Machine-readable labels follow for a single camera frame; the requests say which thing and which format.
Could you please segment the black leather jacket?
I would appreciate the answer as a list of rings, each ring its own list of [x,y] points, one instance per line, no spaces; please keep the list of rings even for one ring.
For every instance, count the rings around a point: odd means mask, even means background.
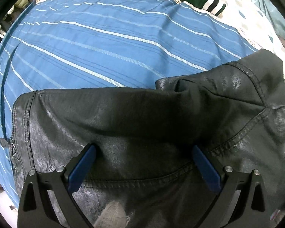
[[[44,89],[22,94],[9,152],[21,197],[32,169],[53,172],[87,144],[93,165],[72,194],[93,227],[196,227],[217,196],[193,161],[260,171],[270,227],[285,227],[283,61],[259,50],[155,89]]]

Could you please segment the blue striped bed sheet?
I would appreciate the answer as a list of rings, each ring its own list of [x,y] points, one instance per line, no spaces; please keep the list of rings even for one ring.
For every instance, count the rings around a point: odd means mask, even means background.
[[[238,30],[177,0],[45,0],[31,3],[0,44],[0,139],[15,100],[41,89],[154,88],[256,51]],[[19,202],[7,147],[0,183]]]

